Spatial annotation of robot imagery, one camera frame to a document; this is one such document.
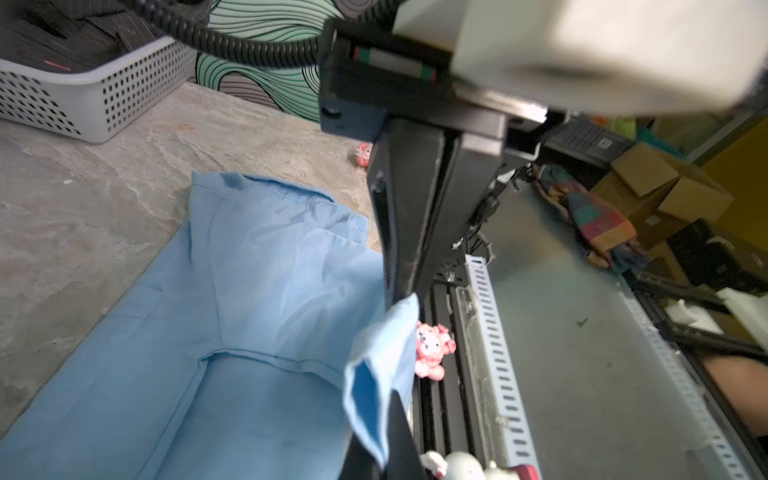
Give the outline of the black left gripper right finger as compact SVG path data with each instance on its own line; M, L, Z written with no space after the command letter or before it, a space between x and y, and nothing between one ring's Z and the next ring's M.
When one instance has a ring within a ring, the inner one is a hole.
M424 480L423 468L397 391L390 395L387 421L389 457L383 478L387 480Z

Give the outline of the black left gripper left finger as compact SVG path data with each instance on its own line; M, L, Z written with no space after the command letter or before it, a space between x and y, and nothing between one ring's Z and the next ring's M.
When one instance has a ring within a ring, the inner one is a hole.
M339 480L380 480L382 471L373 456L353 435L344 458Z

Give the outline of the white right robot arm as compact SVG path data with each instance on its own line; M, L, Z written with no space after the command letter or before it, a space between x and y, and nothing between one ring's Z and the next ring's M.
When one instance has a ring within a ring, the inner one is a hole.
M323 131L373 144L391 305L429 290L504 161L533 158L571 113L725 110L767 58L763 1L378 1L285 42L215 31L165 1L129 8L224 60L318 67Z

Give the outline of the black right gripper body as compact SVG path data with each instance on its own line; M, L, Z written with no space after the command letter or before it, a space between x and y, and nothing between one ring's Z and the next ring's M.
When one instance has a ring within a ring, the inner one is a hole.
M325 22L318 44L326 133L374 142L388 119L404 118L501 139L525 161L549 134L547 107L458 79L445 51L342 19Z

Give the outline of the light blue long sleeve shirt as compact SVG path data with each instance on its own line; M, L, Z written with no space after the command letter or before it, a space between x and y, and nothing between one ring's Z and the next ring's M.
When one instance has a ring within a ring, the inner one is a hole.
M411 398L419 304L368 221L308 186L196 173L189 215L1 442L5 479L335 479Z

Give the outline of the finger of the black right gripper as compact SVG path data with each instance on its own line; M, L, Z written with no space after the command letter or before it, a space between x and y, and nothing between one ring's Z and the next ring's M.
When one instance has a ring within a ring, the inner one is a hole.
M405 118L391 118L374 143L367 174L384 265L386 304L423 299L451 241L438 213L459 137Z
M426 296L452 245L465 234L500 168L503 147L502 139L463 133L445 149L414 287L418 299Z

